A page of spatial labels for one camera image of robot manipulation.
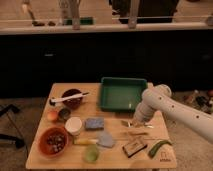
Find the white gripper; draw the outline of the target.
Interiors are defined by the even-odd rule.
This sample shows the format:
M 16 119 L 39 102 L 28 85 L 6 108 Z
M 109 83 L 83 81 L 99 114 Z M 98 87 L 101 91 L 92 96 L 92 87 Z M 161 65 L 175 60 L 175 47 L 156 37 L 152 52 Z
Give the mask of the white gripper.
M 148 123 L 154 116 L 154 110 L 147 106 L 137 107 L 132 123 Z

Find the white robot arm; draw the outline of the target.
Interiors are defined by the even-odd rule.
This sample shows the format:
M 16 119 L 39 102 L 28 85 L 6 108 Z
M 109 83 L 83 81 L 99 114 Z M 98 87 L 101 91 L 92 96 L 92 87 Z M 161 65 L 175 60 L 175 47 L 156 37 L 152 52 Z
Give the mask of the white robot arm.
M 213 144 L 213 116 L 176 102 L 171 95 L 170 87 L 165 84 L 145 89 L 142 101 L 135 109 L 133 124 L 144 125 L 154 117 L 156 111 L 160 111 L 182 122 Z

